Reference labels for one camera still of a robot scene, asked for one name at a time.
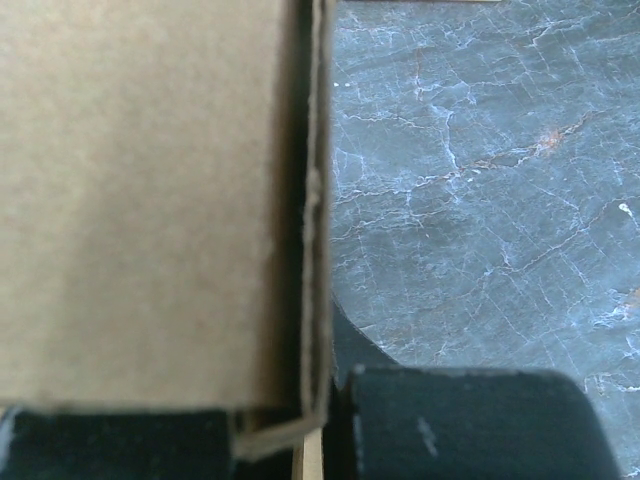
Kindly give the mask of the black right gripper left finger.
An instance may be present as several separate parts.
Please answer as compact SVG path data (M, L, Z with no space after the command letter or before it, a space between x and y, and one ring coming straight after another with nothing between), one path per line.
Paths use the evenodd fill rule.
M231 479L224 413L44 414L1 417L3 479Z

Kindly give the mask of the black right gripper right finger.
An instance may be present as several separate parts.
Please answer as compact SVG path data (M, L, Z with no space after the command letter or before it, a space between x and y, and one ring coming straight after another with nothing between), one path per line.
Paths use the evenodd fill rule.
M328 479L616 479L598 416L548 369L407 367L332 306Z

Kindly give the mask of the brown cardboard box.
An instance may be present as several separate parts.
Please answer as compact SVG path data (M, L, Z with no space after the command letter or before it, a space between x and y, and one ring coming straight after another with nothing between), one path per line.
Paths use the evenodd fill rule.
M326 422L330 1L1 5L1 417Z

